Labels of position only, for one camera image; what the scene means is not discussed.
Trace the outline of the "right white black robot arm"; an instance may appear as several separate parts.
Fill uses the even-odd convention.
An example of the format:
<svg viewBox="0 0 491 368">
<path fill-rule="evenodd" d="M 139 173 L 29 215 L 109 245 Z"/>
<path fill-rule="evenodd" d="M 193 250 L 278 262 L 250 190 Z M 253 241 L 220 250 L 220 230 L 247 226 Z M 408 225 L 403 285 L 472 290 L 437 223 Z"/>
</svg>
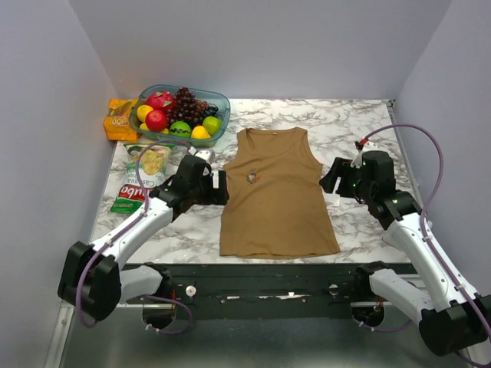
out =
<svg viewBox="0 0 491 368">
<path fill-rule="evenodd" d="M 467 284 L 434 238 L 415 198 L 397 189 L 388 153 L 337 157 L 319 184 L 326 193 L 365 204 L 384 229 L 383 240 L 406 254 L 425 287 L 419 289 L 376 261 L 356 270 L 353 291 L 358 298 L 368 301 L 376 295 L 392 303 L 439 357 L 489 339 L 490 298 Z"/>
</svg>

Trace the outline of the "orange brooch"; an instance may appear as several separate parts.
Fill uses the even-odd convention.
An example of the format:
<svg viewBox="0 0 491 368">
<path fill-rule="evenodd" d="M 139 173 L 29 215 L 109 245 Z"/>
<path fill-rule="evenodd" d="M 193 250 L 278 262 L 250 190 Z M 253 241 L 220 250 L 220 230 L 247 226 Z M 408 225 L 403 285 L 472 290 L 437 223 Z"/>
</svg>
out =
<svg viewBox="0 0 491 368">
<path fill-rule="evenodd" d="M 257 172 L 251 172 L 250 174 L 247 175 L 247 182 L 248 183 L 256 183 L 259 181 L 259 174 Z"/>
</svg>

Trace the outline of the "brown clothing garment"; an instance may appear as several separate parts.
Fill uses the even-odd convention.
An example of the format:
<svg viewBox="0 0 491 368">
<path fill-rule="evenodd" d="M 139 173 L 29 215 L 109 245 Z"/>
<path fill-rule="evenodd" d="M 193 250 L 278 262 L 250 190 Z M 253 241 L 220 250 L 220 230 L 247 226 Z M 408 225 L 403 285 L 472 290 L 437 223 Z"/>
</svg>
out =
<svg viewBox="0 0 491 368">
<path fill-rule="evenodd" d="M 319 185 L 322 164 L 308 132 L 248 128 L 225 164 L 229 200 L 221 217 L 220 254 L 240 258 L 309 258 L 340 251 Z M 248 183 L 247 175 L 259 181 Z"/>
</svg>

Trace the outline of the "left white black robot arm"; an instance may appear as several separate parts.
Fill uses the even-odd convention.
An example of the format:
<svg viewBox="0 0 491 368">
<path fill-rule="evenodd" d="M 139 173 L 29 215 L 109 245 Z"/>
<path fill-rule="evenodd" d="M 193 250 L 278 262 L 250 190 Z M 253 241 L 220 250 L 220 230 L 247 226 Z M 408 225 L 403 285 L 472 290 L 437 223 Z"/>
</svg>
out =
<svg viewBox="0 0 491 368">
<path fill-rule="evenodd" d="M 108 234 L 91 244 L 73 244 L 67 253 L 58 296 L 76 308 L 81 323 L 94 326 L 107 318 L 120 302 L 148 297 L 165 301 L 170 273 L 146 263 L 127 269 L 131 256 L 159 230 L 194 205 L 225 205 L 226 174 L 214 171 L 214 152 L 202 149 L 186 155 L 164 184 L 146 192 L 144 204 Z"/>
</svg>

